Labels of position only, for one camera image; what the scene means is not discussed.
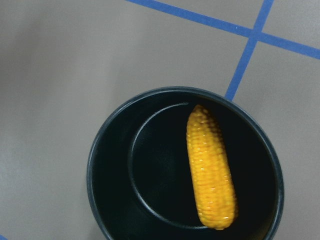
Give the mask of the yellow plastic corn cob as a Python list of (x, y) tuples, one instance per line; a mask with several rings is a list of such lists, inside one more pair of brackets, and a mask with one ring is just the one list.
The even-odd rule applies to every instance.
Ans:
[(208, 228), (224, 230), (238, 216), (236, 190), (222, 131), (202, 105), (188, 117), (186, 144), (199, 220)]

